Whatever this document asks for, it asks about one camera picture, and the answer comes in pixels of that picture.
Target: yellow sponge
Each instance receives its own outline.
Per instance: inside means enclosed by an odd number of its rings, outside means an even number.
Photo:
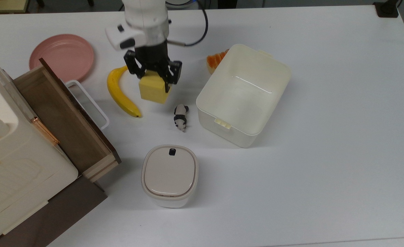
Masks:
[[[141,78],[139,86],[142,99],[164,104],[169,96],[169,93],[166,93],[164,80],[157,72],[147,70]]]

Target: white table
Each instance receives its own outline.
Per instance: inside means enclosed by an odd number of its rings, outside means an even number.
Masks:
[[[94,47],[83,85],[110,117],[105,135],[123,163],[99,180],[109,198],[51,246],[275,246],[404,237],[404,24],[373,6],[207,11],[210,29],[191,48],[169,46],[182,76],[165,105],[123,89],[135,119],[106,89],[124,65],[104,28],[122,12],[0,16],[0,66],[28,71],[40,41],[73,33]],[[199,11],[171,11],[170,39],[203,32]],[[264,50],[293,72],[274,114],[249,149],[203,129],[195,99],[209,78],[205,57],[233,44]],[[189,105],[186,133],[173,109]],[[141,188],[147,152],[190,148],[200,162],[196,197],[182,209],[154,205]]]

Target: white storage box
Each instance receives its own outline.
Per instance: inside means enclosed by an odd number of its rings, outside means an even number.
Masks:
[[[144,192],[165,208],[180,208],[196,189],[199,166],[186,147],[162,145],[147,154],[141,182]]]
[[[245,45],[230,48],[196,99],[201,125],[249,147],[271,117],[291,70]]]
[[[33,112],[0,68],[0,235],[45,206],[78,175],[31,119]]]

